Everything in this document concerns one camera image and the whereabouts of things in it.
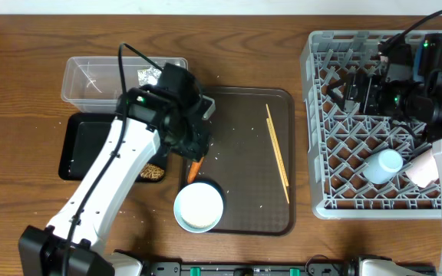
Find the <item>orange carrot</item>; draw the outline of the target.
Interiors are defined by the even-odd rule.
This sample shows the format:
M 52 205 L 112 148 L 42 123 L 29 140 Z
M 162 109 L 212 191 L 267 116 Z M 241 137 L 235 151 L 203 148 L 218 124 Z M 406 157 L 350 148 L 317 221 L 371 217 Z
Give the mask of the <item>orange carrot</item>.
M 198 162 L 192 162 L 190 171 L 187 176 L 187 183 L 191 184 L 194 182 L 196 176 L 198 175 L 200 168 L 203 164 L 204 157 L 202 157 Z

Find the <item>brown patterned food piece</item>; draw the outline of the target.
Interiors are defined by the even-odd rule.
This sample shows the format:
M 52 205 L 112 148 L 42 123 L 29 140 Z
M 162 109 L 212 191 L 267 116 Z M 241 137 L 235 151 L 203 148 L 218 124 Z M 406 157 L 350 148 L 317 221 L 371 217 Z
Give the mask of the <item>brown patterned food piece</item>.
M 157 182 L 164 177 L 165 171 L 164 169 L 156 166 L 154 164 L 148 163 L 145 167 L 140 171 L 139 177 L 143 181 L 151 181 Z

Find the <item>green foil snack wrapper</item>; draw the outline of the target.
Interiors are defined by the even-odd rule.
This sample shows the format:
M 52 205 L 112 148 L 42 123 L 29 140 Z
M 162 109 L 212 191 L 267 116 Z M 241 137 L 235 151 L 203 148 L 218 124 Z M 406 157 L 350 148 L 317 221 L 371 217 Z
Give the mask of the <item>green foil snack wrapper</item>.
M 155 67 L 140 69 L 137 71 L 139 86 L 151 84 L 156 85 L 161 75 L 161 71 Z

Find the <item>light blue rice bowl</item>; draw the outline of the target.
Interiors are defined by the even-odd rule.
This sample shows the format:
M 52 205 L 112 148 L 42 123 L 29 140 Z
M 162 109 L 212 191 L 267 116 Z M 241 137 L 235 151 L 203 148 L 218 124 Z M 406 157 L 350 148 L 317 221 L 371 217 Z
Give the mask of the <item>light blue rice bowl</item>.
M 214 186 L 194 182 L 177 194 L 173 213 L 178 225 L 191 233 L 212 230 L 223 216 L 223 196 Z

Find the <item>blue cup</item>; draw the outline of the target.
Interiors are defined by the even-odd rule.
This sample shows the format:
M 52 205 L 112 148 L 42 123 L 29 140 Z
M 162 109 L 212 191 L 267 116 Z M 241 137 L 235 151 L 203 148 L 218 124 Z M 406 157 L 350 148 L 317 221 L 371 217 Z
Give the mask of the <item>blue cup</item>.
M 384 149 L 369 156 L 364 161 L 367 166 L 362 172 L 364 177 L 373 184 L 385 184 L 401 169 L 404 161 L 398 151 Z

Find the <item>pink cup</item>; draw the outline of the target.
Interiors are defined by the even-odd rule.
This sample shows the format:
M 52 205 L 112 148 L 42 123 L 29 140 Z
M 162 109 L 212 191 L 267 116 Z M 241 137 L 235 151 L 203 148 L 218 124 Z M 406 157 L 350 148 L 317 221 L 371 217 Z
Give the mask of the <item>pink cup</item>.
M 405 174 L 413 184 L 420 188 L 426 188 L 439 179 L 437 164 L 432 149 L 429 149 L 413 160 L 405 170 Z

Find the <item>blue plate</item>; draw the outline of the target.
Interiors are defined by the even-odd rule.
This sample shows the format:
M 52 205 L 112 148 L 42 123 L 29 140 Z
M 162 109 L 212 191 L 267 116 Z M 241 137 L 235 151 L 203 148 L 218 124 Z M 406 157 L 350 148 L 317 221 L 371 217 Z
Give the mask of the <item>blue plate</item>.
M 413 81 L 415 82 L 423 82 L 424 81 L 424 77 L 419 75 L 419 69 L 421 67 L 421 55 L 423 53 L 423 49 L 424 46 L 421 44 L 417 47 L 417 50 L 415 52 L 414 55 L 414 66 L 412 69 L 412 73 L 413 73 Z

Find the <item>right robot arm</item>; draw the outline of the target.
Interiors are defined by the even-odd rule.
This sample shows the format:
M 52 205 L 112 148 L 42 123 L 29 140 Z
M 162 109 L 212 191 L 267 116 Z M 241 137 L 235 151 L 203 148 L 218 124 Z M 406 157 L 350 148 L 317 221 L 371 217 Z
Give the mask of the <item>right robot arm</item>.
M 329 84 L 326 93 L 344 112 L 359 104 L 365 115 L 426 123 L 442 198 L 442 33 L 426 34 L 416 53 L 405 36 L 396 34 L 378 44 L 384 73 L 348 74 Z

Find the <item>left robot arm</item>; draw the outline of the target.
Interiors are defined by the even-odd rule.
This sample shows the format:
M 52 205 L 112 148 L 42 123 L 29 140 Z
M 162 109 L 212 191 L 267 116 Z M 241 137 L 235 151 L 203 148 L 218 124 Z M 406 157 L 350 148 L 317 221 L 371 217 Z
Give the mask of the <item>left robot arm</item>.
M 26 275 L 139 275 L 128 253 L 104 256 L 116 215 L 140 171 L 159 150 L 200 161 L 209 148 L 203 118 L 214 102 L 203 97 L 185 68 L 165 64 L 156 84 L 133 87 L 117 102 L 117 116 L 96 160 L 45 229 L 28 226 L 18 240 Z

